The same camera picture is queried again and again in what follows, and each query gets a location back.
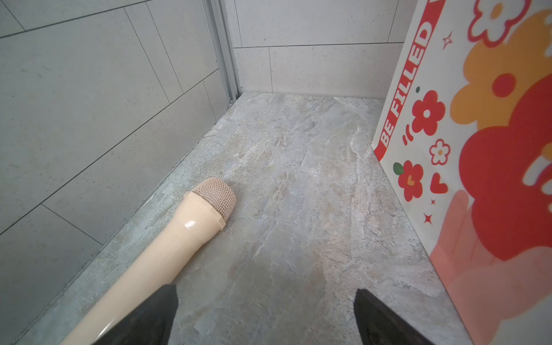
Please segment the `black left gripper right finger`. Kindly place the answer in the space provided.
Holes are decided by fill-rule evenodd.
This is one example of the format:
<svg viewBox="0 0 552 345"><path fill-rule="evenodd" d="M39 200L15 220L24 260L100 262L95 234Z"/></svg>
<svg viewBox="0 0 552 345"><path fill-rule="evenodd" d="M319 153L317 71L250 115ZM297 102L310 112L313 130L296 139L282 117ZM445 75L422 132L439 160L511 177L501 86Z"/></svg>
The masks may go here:
<svg viewBox="0 0 552 345"><path fill-rule="evenodd" d="M353 307L363 344L433 344L369 290L356 291Z"/></svg>

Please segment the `floral paper bag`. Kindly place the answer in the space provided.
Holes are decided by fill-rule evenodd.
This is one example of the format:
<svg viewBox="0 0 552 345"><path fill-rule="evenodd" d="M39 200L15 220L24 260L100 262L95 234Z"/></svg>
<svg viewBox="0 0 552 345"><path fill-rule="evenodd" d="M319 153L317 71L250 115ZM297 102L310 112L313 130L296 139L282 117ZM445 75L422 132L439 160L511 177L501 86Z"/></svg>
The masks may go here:
<svg viewBox="0 0 552 345"><path fill-rule="evenodd" d="M550 344L550 1L418 2L372 149L472 342Z"/></svg>

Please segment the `beige toy microphone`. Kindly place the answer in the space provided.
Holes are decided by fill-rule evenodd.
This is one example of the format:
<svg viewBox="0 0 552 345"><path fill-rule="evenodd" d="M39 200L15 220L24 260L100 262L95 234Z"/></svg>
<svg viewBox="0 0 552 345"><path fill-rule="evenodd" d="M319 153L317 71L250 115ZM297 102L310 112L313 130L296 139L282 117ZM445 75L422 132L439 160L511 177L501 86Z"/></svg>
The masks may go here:
<svg viewBox="0 0 552 345"><path fill-rule="evenodd" d="M227 224L237 198L224 181L208 178L187 192L168 225L64 339L93 344L172 283L201 247Z"/></svg>

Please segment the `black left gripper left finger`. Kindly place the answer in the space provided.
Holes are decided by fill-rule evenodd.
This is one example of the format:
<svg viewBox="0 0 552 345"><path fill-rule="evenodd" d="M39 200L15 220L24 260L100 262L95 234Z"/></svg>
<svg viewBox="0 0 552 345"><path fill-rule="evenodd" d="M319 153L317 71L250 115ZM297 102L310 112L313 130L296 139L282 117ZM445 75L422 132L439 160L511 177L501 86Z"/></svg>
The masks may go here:
<svg viewBox="0 0 552 345"><path fill-rule="evenodd" d="M174 284L163 285L94 345L167 345L179 301Z"/></svg>

